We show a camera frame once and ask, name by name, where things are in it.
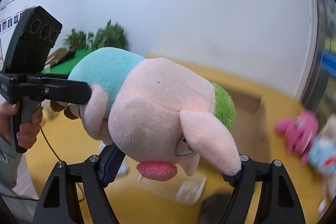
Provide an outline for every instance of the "gray sleeve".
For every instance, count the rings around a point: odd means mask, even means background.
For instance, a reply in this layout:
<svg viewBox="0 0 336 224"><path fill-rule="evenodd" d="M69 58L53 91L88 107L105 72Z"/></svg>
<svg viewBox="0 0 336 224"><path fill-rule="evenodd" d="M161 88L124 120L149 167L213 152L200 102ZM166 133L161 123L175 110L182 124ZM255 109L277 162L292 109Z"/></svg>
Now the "gray sleeve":
<svg viewBox="0 0 336 224"><path fill-rule="evenodd" d="M17 167L22 155L16 152L14 142L8 144L0 137L0 182L8 189L16 186Z"/></svg>

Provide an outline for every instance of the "green fuzzy tuft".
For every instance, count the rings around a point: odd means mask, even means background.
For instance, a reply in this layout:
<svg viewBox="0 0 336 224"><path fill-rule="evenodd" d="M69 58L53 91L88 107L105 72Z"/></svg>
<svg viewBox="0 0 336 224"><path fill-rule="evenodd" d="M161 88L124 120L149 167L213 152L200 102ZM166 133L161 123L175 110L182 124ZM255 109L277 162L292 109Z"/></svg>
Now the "green fuzzy tuft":
<svg viewBox="0 0 336 224"><path fill-rule="evenodd" d="M236 117L236 108L230 95L218 84L212 83L215 88L215 117L231 129Z"/></svg>

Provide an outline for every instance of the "potted plant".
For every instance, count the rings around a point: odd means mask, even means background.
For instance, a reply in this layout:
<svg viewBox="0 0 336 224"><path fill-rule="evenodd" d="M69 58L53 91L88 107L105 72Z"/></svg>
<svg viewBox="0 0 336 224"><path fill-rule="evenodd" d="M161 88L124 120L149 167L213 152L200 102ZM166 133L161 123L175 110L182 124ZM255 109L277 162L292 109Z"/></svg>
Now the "potted plant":
<svg viewBox="0 0 336 224"><path fill-rule="evenodd" d="M64 43L73 51L88 49L86 34L83 31L76 32L75 28L73 28L71 34L68 34L64 39Z"/></svg>
<svg viewBox="0 0 336 224"><path fill-rule="evenodd" d="M90 32L88 40L91 42L92 51L102 47L116 47L126 50L128 46L125 29L118 23L112 25L111 20L103 29L98 29L96 35Z"/></svg>

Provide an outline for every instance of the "pink plush toy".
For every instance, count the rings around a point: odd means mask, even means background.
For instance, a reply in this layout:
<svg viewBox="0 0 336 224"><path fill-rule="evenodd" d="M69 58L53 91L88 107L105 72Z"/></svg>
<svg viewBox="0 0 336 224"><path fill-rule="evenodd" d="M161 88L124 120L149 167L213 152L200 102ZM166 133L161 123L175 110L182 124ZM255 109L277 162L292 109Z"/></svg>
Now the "pink plush toy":
<svg viewBox="0 0 336 224"><path fill-rule="evenodd" d="M308 163L308 152L316 137L319 123L314 113L305 110L297 117L287 117L275 127L278 134L285 136L287 151L301 156L301 164Z"/></svg>

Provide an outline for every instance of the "pink nose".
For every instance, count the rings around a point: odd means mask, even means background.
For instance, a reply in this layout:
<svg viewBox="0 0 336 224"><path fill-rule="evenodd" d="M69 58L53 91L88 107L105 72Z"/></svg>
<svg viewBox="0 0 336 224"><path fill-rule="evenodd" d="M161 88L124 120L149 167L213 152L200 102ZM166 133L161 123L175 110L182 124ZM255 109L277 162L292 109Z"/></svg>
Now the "pink nose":
<svg viewBox="0 0 336 224"><path fill-rule="evenodd" d="M177 167L170 162L142 162L137 165L140 175L147 179L167 181L177 174Z"/></svg>

